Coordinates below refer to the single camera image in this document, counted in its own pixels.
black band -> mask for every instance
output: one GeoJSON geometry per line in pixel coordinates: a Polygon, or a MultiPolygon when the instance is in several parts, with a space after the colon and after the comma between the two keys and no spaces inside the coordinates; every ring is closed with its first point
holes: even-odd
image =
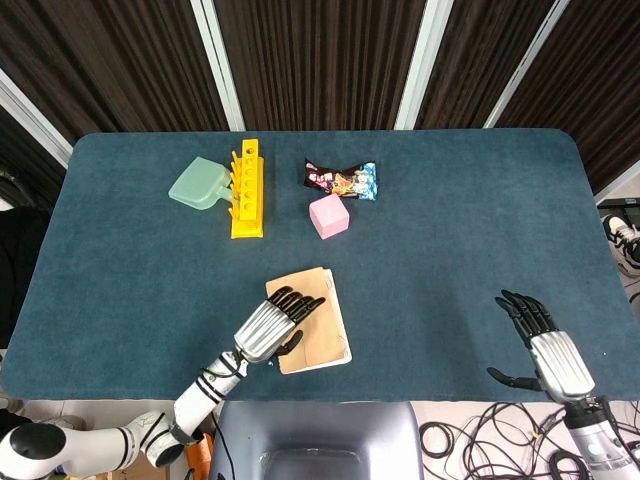
{"type": "Polygon", "coordinates": [[[605,422],[607,417],[604,410],[599,406],[585,406],[581,403],[571,404],[566,407],[564,424],[569,430],[590,427],[605,422]]]}
{"type": "Polygon", "coordinates": [[[204,376],[204,373],[200,374],[200,378],[202,379],[202,382],[211,389],[211,391],[213,393],[215,393],[216,395],[218,395],[220,397],[220,399],[224,399],[226,397],[226,395],[222,392],[219,392],[218,389],[216,387],[213,386],[213,384],[207,380],[207,377],[204,376]]]}
{"type": "Polygon", "coordinates": [[[122,455],[122,461],[120,462],[120,464],[116,467],[116,470],[120,470],[120,468],[122,468],[122,465],[124,465],[124,462],[127,460],[127,454],[129,453],[129,438],[127,438],[127,434],[125,433],[125,431],[123,429],[121,429],[120,427],[118,427],[118,431],[122,434],[122,436],[124,437],[124,455],[122,455]]]}
{"type": "Polygon", "coordinates": [[[184,430],[182,430],[180,426],[175,422],[171,425],[171,428],[169,428],[169,431],[171,432],[171,435],[173,436],[173,438],[175,438],[178,442],[180,442],[185,447],[188,447],[189,445],[195,445],[200,441],[197,438],[193,438],[191,435],[187,435],[184,432],[184,430]]]}
{"type": "Polygon", "coordinates": [[[145,434],[144,437],[142,437],[142,441],[140,442],[140,446],[144,447],[144,442],[147,441],[147,438],[149,438],[149,435],[151,435],[151,432],[153,432],[155,430],[155,428],[158,426],[158,424],[160,423],[160,420],[162,420],[164,418],[164,412],[162,412],[160,414],[160,416],[158,417],[158,419],[156,420],[156,423],[153,424],[153,426],[149,429],[149,431],[145,434]]]}
{"type": "Polygon", "coordinates": [[[233,373],[236,377],[238,377],[240,380],[242,380],[244,378],[244,375],[242,375],[240,373],[240,364],[238,364],[237,367],[232,367],[231,364],[229,362],[227,362],[227,359],[224,358],[223,355],[220,355],[218,357],[218,359],[222,362],[222,364],[227,367],[229,369],[229,373],[233,373]]]}
{"type": "Polygon", "coordinates": [[[220,399],[219,399],[219,398],[216,398],[216,397],[213,395],[213,393],[209,392],[209,391],[207,390],[207,388],[206,388],[204,385],[202,385],[202,383],[200,383],[200,378],[196,378],[196,382],[195,382],[195,383],[196,383],[196,386],[200,389],[200,391],[201,391],[202,393],[204,393],[207,397],[209,397],[209,399],[210,399],[213,403],[215,403],[216,405],[220,403],[220,399]]]}

snack package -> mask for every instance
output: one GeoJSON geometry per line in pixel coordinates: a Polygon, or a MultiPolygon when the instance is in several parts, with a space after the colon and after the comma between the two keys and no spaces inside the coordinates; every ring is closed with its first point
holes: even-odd
{"type": "Polygon", "coordinates": [[[367,162],[345,170],[318,167],[305,159],[305,187],[335,193],[340,197],[376,200],[378,198],[378,178],[376,163],[367,162]]]}

gray chair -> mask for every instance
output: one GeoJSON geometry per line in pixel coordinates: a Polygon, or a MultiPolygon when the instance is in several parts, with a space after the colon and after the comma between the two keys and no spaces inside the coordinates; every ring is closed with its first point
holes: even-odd
{"type": "MultiPolygon", "coordinates": [[[[408,402],[227,402],[220,429],[236,480],[423,480],[408,402]]],[[[210,480],[231,466],[216,436],[210,480]]]]}

book page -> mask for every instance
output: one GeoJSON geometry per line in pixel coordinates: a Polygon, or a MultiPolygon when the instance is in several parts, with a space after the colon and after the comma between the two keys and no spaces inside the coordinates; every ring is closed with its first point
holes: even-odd
{"type": "Polygon", "coordinates": [[[293,273],[267,282],[267,295],[280,287],[290,286],[304,295],[327,299],[297,330],[303,331],[302,340],[289,355],[280,357],[280,371],[284,374],[297,370],[342,360],[345,357],[345,345],[341,328],[334,315],[329,287],[322,267],[293,273]]]}

light green plastic scoop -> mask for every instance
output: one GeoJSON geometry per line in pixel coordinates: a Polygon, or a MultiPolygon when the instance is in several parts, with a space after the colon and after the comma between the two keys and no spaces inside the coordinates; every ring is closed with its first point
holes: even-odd
{"type": "Polygon", "coordinates": [[[231,202],[231,173],[224,165],[196,157],[169,190],[169,196],[198,210],[215,205],[219,198],[231,202]]]}

